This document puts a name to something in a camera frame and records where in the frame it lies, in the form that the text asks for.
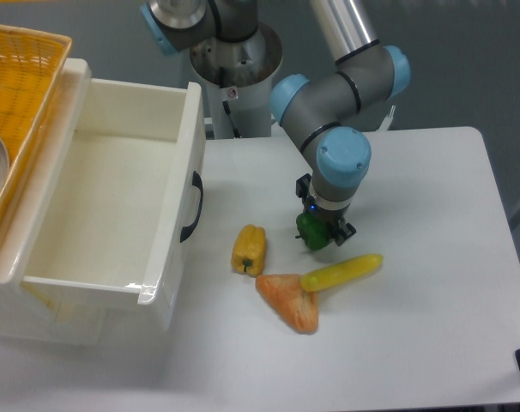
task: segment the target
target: drawer handle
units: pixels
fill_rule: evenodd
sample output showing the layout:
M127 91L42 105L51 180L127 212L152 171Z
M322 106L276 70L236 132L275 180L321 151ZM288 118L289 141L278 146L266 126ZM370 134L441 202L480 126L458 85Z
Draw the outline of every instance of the drawer handle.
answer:
M197 216L195 216L195 220L189 226L182 227L182 232L180 233L180 243L186 241L197 227L197 223L199 223L199 218L201 217L201 209L203 208L203 181L201 180L199 173L195 171L193 172L193 179L191 180L191 184L199 189L201 192L201 197L199 198L199 207L197 208Z

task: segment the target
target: white table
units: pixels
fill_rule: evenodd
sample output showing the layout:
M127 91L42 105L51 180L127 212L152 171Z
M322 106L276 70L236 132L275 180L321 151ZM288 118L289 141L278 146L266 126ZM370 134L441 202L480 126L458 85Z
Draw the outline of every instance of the white table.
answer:
M95 348L0 338L0 410L319 411L520 402L520 267L480 134L367 134L372 164L342 247L309 253L285 137L208 142L203 216L172 326L144 339L112 312ZM265 273L368 252L367 278L320 294L319 330L290 330L229 259L264 226Z

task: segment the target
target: yellow bell pepper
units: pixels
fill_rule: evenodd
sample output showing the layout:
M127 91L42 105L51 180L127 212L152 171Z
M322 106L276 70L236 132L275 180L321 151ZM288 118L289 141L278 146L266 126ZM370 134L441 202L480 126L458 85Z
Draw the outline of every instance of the yellow bell pepper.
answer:
M266 258L266 231L263 227L246 225L241 229L232 251L232 267L249 276L262 274Z
M382 264L383 259L382 255L375 253L354 257L305 274L300 279L300 285L306 292L332 288L371 273Z

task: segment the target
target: yellow basket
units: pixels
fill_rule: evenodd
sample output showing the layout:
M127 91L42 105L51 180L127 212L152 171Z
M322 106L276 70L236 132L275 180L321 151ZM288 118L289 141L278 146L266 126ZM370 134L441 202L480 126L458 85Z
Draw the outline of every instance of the yellow basket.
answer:
M70 48L69 37L0 25L0 137L10 158L0 193L0 227L8 225L10 206L25 184L39 127Z

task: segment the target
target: green pepper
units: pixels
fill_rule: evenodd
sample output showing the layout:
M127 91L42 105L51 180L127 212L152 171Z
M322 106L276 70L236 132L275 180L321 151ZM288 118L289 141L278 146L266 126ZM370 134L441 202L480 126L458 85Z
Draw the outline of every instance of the green pepper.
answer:
M329 230L322 221L311 213L299 214L296 218L296 227L299 232L297 238L302 238L305 245L313 251L323 249L330 243Z

